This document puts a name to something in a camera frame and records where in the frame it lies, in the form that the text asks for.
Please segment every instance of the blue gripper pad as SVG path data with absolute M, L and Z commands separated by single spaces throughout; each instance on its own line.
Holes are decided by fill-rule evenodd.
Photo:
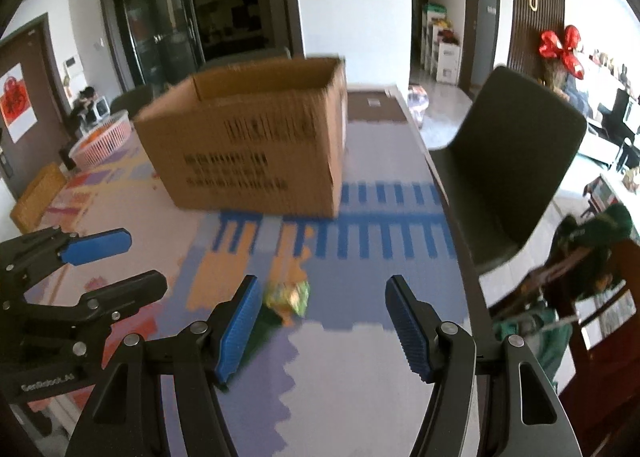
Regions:
M 60 253 L 60 259 L 71 265 L 82 265 L 126 253 L 130 247 L 131 234 L 118 228 L 71 240 Z
M 261 306 L 262 287 L 253 277 L 220 340 L 218 363 L 214 369 L 220 383 L 226 383 L 229 376 L 238 370 Z

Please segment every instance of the cabinet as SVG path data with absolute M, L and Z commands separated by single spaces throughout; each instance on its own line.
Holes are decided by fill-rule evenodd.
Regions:
M 431 63 L 431 75 L 436 82 L 456 84 L 460 70 L 460 46 L 436 43 Z
M 438 32 L 442 29 L 434 26 L 432 22 L 437 18 L 447 18 L 446 13 L 422 12 L 422 34 L 420 37 L 420 65 L 430 72 L 433 59 L 433 44 L 437 41 Z

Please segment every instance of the glass door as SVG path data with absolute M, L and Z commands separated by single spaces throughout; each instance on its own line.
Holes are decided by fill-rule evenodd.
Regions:
M 130 65 L 160 92 L 196 70 L 194 34 L 182 0 L 122 0 Z

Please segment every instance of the blue stripe pattern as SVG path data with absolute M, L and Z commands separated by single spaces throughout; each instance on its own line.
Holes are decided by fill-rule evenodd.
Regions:
M 318 218 L 301 218 L 293 216 L 285 216 L 282 220 L 282 226 L 294 225 L 296 227 L 296 237 L 293 247 L 293 256 L 299 257 L 302 254 L 302 250 L 305 246 L 305 231 L 307 227 L 313 228 L 316 235 L 315 246 L 313 246 L 314 256 L 318 259 L 325 259 L 326 257 L 335 256 L 338 259 L 344 260 L 349 257 L 350 248 L 351 256 L 357 256 L 361 260 L 369 259 L 370 252 L 370 236 L 376 235 L 380 232 L 380 243 L 382 247 L 382 257 L 385 260 L 393 259 L 396 257 L 404 257 L 405 259 L 414 259 L 419 257 L 420 254 L 416 254 L 416 248 L 414 246 L 414 240 L 412 239 L 411 227 L 417 227 L 418 231 L 421 229 L 424 235 L 424 245 L 421 250 L 426 248 L 426 255 L 431 259 L 437 258 L 438 248 L 434 238 L 434 229 L 438 229 L 442 232 L 442 238 L 447 250 L 447 256 L 451 259 L 456 258 L 456 252 L 453 245 L 453 240 L 447 225 L 446 218 L 442 212 L 442 208 L 435 207 L 435 198 L 438 197 L 437 190 L 431 184 L 427 184 L 430 187 L 427 195 L 430 194 L 431 199 L 426 200 L 424 197 L 423 187 L 424 184 L 414 183 L 411 185 L 401 185 L 398 183 L 391 184 L 394 189 L 395 203 L 388 204 L 386 202 L 386 189 L 385 186 L 389 184 L 376 183 L 374 186 L 365 185 L 363 183 L 353 184 L 353 191 L 357 192 L 357 202 L 353 202 L 350 205 L 350 185 L 345 184 L 342 187 L 342 202 L 343 206 L 340 209 L 340 215 L 335 220 L 326 220 Z M 375 193 L 375 199 L 368 201 L 368 197 L 373 196 Z M 410 202 L 405 199 L 406 196 L 412 197 Z M 212 249 L 213 251 L 220 251 L 222 249 L 222 240 L 230 227 L 235 227 L 231 241 L 229 242 L 228 252 L 236 253 L 244 232 L 244 226 L 247 222 L 252 222 L 256 225 L 254 238 L 250 245 L 250 252 L 253 254 L 254 246 L 257 239 L 260 223 L 262 221 L 262 215 L 257 213 L 247 212 L 232 212 L 225 211 L 220 212 L 220 228 L 215 236 Z M 350 228 L 357 230 L 356 237 L 351 238 L 350 242 Z M 401 249 L 394 249 L 394 240 L 392 240 L 391 228 L 399 228 L 401 238 L 396 236 L 394 239 L 402 243 Z M 329 231 L 335 231 L 333 233 L 337 236 L 337 243 L 332 244 L 335 247 L 335 253 L 328 253 L 328 237 Z

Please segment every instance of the door handle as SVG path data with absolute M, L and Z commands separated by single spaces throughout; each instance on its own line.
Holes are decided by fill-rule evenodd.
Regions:
M 195 42 L 196 41 L 196 33 L 195 33 L 195 31 L 193 31 L 193 21 L 190 18 L 188 20 L 189 21 L 188 21 L 188 24 L 187 24 L 187 28 L 189 30 L 189 38 Z
M 4 174 L 7 176 L 7 179 L 14 176 L 14 169 L 9 164 L 9 160 L 6 158 L 2 148 L 0 148 L 0 166 L 4 169 Z

